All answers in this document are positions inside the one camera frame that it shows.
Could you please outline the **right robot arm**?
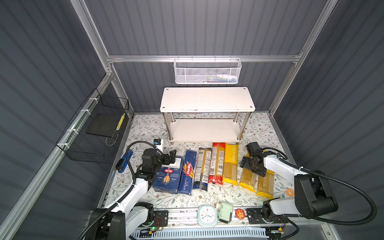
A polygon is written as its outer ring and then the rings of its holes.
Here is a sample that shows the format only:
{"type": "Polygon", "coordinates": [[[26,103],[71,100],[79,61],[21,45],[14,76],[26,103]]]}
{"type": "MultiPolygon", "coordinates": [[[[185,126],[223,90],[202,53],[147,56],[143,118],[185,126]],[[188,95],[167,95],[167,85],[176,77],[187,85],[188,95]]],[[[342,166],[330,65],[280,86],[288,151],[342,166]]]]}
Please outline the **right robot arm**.
{"type": "Polygon", "coordinates": [[[283,152],[274,148],[261,148],[257,142],[246,145],[248,157],[241,161],[241,167],[260,177],[266,177],[270,170],[280,175],[294,187],[294,196],[275,198],[263,203],[262,216],[271,221],[278,216],[295,215],[306,219],[336,212],[339,208],[328,180],[316,173],[305,173],[303,168],[288,162],[283,152]]]}

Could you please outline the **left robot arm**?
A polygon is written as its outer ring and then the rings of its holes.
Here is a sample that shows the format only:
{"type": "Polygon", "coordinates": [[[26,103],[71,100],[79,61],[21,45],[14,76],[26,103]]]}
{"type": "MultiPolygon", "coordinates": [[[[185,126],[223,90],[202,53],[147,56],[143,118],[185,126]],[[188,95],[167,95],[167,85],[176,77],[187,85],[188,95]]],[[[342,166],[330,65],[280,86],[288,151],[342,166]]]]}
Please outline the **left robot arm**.
{"type": "Polygon", "coordinates": [[[99,216],[91,217],[80,240],[133,240],[132,234],[142,224],[154,218],[153,204],[140,202],[156,179],[157,171],[165,164],[176,161],[176,150],[163,154],[157,148],[146,149],[142,166],[135,173],[130,188],[105,210],[96,210],[99,216]]]}

